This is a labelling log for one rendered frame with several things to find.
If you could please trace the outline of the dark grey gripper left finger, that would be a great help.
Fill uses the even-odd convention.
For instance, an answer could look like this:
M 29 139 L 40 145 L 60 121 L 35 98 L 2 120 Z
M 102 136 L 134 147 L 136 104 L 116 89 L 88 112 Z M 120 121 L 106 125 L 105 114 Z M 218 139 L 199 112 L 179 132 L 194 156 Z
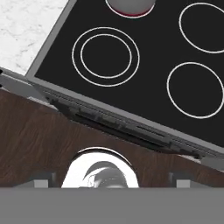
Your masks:
M 18 185 L 18 187 L 30 188 L 52 188 L 56 187 L 56 173 L 55 172 L 40 172 L 30 176 L 25 182 Z

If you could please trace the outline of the black glass stove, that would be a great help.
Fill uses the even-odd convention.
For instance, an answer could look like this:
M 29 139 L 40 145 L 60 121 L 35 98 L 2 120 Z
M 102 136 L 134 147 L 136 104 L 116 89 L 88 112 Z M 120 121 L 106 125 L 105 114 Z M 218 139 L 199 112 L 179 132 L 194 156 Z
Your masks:
M 224 158 L 224 0 L 156 0 L 140 17 L 68 0 L 27 79 L 84 123 Z

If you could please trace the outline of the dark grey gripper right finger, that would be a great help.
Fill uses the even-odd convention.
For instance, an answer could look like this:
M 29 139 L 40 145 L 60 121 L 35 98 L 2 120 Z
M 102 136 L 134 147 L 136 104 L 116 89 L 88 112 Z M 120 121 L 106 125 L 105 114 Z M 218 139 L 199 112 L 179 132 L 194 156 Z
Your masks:
M 175 188 L 203 188 L 205 185 L 202 185 L 198 182 L 193 181 L 193 179 L 186 174 L 178 172 L 169 173 L 169 182 L 171 187 Z

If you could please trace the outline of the grey cupboard run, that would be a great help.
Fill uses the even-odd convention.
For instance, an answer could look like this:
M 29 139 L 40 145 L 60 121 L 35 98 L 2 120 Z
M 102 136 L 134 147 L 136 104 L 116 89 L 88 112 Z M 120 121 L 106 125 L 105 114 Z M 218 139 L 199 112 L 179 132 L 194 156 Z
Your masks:
M 186 155 L 180 155 L 180 157 L 188 161 L 192 161 L 203 168 L 209 168 L 224 173 L 224 159 L 222 158 L 203 157 L 201 159 L 198 159 Z
M 9 91 L 15 95 L 23 96 L 24 98 L 43 104 L 49 108 L 55 109 L 47 99 L 38 92 L 27 79 L 18 73 L 0 67 L 0 88 Z

